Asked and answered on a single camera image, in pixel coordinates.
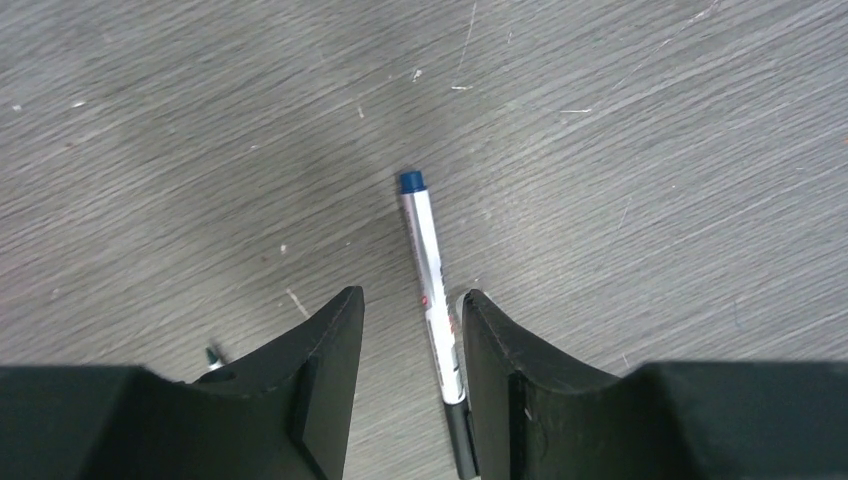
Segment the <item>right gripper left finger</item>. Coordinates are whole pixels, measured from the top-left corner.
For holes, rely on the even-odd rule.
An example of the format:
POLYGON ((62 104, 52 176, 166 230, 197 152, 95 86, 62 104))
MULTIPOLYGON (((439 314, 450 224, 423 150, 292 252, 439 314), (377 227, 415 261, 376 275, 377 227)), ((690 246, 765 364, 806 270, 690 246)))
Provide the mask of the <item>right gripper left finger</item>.
POLYGON ((191 383, 140 366, 5 366, 5 479, 339 479, 364 293, 191 383))

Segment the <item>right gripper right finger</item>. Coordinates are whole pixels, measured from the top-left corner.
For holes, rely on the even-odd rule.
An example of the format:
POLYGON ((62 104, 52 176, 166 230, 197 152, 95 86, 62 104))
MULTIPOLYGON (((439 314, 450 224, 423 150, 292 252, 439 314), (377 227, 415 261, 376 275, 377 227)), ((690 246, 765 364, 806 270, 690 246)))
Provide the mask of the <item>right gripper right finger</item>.
POLYGON ((618 377, 463 300, 485 479, 843 479, 842 361, 655 361, 618 377))

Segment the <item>purple capped marker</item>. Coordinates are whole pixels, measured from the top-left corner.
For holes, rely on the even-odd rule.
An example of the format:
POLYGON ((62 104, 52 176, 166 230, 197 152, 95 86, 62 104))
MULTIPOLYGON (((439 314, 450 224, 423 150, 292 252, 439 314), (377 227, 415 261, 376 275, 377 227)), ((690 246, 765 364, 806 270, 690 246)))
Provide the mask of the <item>purple capped marker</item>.
POLYGON ((209 371, 215 371, 226 365, 226 362, 221 357, 221 354, 214 346, 207 346, 204 349, 204 353, 207 361, 207 369, 209 371))

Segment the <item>black capped blue marker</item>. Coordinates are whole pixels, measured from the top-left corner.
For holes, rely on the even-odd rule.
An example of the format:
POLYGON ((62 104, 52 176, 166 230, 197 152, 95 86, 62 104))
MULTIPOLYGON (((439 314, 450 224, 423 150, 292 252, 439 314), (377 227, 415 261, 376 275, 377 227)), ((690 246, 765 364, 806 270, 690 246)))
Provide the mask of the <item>black capped blue marker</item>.
POLYGON ((457 476, 473 479, 478 466, 470 427, 467 391, 457 351, 456 327, 448 305, 429 191, 423 174, 399 175, 399 196, 421 287, 421 302, 444 406, 457 476))

